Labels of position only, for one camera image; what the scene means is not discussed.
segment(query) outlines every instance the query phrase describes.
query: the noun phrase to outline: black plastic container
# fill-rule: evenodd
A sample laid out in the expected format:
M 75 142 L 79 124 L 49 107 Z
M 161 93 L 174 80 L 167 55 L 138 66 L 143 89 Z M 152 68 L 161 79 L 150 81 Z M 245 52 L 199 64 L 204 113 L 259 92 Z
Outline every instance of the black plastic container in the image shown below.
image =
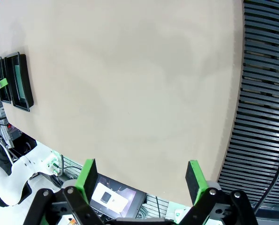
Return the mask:
M 6 78 L 15 107 L 30 112 L 34 105 L 25 54 L 15 52 L 4 58 Z
M 4 60 L 0 57 L 0 79 L 6 78 Z M 10 91 L 8 85 L 0 89 L 0 99 L 2 102 L 11 102 Z

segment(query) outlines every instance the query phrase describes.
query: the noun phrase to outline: black fabric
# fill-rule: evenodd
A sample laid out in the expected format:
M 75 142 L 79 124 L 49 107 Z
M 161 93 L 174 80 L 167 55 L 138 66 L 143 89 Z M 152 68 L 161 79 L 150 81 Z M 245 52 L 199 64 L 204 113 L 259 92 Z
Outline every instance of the black fabric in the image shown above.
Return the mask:
M 0 146 L 0 167 L 8 174 L 11 174 L 11 162 L 7 157 L 5 150 Z

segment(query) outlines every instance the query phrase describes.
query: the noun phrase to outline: tabletop surface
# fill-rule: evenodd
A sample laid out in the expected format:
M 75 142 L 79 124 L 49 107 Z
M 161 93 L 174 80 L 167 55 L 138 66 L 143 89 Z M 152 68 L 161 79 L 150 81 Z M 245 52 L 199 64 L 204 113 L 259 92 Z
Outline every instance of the tabletop surface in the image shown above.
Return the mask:
M 81 164 L 191 205 L 187 163 L 216 180 L 242 59 L 241 1 L 0 1 L 0 56 L 27 56 L 34 106 L 11 124 Z

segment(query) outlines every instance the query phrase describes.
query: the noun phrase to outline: white device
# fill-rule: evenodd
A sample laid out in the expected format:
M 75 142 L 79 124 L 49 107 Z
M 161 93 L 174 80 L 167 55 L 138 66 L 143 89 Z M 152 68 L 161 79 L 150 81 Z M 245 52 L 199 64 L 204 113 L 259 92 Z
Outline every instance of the white device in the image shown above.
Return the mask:
M 59 164 L 52 149 L 37 142 L 37 146 L 15 161 L 8 174 L 0 167 L 0 198 L 9 206 L 19 203 L 23 187 L 33 174 L 42 172 L 48 175 L 58 170 L 53 163 Z
M 92 200 L 120 214 L 128 203 L 128 199 L 98 183 L 91 197 Z

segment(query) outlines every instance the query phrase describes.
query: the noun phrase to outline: black bin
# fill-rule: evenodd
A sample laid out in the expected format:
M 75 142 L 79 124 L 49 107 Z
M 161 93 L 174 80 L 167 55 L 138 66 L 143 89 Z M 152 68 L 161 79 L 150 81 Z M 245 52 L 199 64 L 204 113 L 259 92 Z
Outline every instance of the black bin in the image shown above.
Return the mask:
M 34 105 L 25 54 L 15 52 L 4 58 L 6 78 L 13 106 L 30 112 Z
M 0 80 L 4 78 L 6 78 L 5 64 L 4 64 L 4 60 L 0 57 Z M 7 102 L 7 103 L 11 102 L 8 85 L 0 89 L 0 99 L 2 102 Z

